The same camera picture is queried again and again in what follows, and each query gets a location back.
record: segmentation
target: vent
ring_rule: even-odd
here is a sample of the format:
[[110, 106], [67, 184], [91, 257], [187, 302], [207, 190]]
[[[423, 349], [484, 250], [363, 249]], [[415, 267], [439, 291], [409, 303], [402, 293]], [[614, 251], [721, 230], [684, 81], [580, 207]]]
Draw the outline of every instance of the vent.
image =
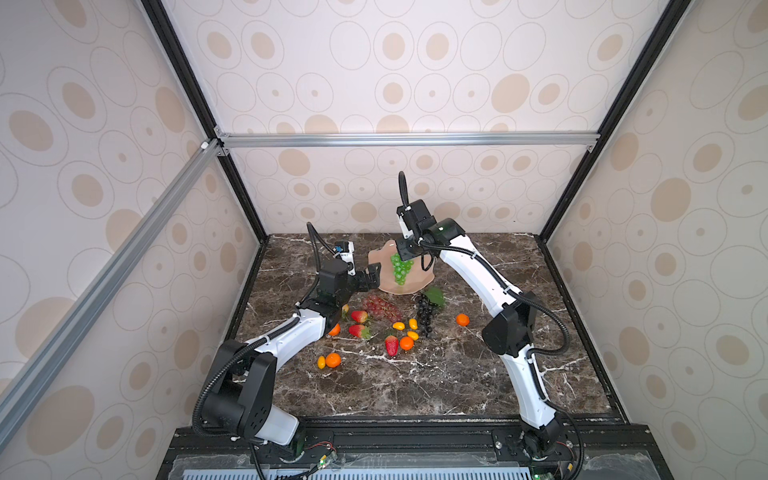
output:
[[[267, 480], [295, 475], [303, 470], [279, 469], [264, 472]], [[525, 467], [484, 468], [347, 468], [341, 472], [324, 471], [310, 476], [311, 480], [531, 480]], [[184, 480], [258, 480], [255, 471], [186, 470]]]

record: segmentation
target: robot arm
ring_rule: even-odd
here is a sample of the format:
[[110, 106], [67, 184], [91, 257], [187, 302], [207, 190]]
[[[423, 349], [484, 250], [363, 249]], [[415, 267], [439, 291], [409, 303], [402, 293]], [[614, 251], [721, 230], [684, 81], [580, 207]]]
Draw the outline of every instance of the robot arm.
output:
[[[334, 257], [319, 268], [316, 285], [283, 324], [245, 343], [227, 340], [219, 347], [197, 400], [199, 415], [192, 418], [198, 434], [216, 435], [202, 427], [205, 421], [209, 427], [225, 430], [225, 435], [281, 445], [287, 458], [302, 452], [299, 420], [272, 405], [276, 371], [305, 346], [323, 338], [341, 320], [341, 308], [354, 293], [379, 286], [381, 264], [356, 271], [353, 251], [352, 242], [338, 242]], [[246, 378], [237, 381], [236, 376]]]
[[486, 346], [501, 357], [515, 388], [526, 449], [533, 458], [545, 457], [555, 447], [564, 426], [560, 413], [549, 402], [535, 354], [529, 353], [536, 316], [531, 305], [538, 304], [538, 299], [498, 273], [453, 219], [437, 222], [422, 200], [408, 202], [403, 172], [399, 183], [403, 205], [397, 213], [403, 235], [396, 242], [398, 254], [410, 260], [439, 250], [441, 260], [478, 294], [493, 316], [482, 330], [482, 337]]

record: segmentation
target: marble table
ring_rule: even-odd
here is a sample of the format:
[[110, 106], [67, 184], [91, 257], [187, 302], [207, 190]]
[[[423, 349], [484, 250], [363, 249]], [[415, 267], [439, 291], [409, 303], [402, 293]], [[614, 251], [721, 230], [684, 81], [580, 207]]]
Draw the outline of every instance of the marble table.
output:
[[[326, 234], [355, 242], [357, 266], [367, 264], [369, 250], [391, 234]], [[314, 261], [306, 235], [272, 235], [247, 310], [237, 334], [249, 339], [265, 333], [293, 312], [293, 304], [312, 283]], [[565, 356], [539, 360], [550, 397], [574, 413], [604, 413], [611, 408], [587, 353], [533, 237], [510, 233], [474, 233], [472, 241], [506, 278], [524, 291], [533, 290], [567, 323], [573, 342]], [[482, 342], [488, 311], [464, 280], [442, 261], [432, 285], [443, 290], [446, 306], [432, 319], [434, 331], [395, 360], [386, 356], [384, 338], [394, 333], [385, 320], [370, 322], [373, 338], [364, 342], [346, 332], [307, 346], [277, 373], [274, 403], [297, 416], [322, 415], [514, 415], [518, 401], [501, 360]], [[397, 304], [407, 318], [415, 312], [412, 295], [377, 292]], [[350, 300], [362, 309], [366, 293]], [[465, 313], [468, 327], [456, 324]], [[536, 345], [555, 348], [557, 326], [539, 316]], [[317, 357], [338, 352], [342, 364], [320, 370]]]

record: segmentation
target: green leaf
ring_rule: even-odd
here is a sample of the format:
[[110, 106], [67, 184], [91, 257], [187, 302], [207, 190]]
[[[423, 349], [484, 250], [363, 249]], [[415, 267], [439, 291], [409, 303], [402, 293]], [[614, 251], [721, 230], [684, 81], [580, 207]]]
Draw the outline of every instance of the green leaf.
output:
[[427, 296], [430, 302], [435, 305], [445, 306], [445, 297], [442, 295], [442, 290], [436, 286], [431, 286], [424, 294]]

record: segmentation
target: wallpaper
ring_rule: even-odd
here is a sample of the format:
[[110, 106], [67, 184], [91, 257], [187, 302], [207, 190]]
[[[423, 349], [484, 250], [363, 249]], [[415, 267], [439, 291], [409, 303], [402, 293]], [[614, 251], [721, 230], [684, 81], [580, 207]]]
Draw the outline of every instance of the wallpaper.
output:
[[706, 0], [550, 242], [677, 480], [768, 472], [768, 0]]
[[0, 479], [154, 480], [256, 248], [214, 162], [0, 455]]
[[232, 150], [267, 233], [399, 232], [397, 174], [411, 200], [468, 232], [544, 227], [584, 145]]
[[185, 102], [133, 2], [3, 2], [0, 391], [199, 147]]
[[666, 3], [164, 2], [235, 133], [594, 130]]

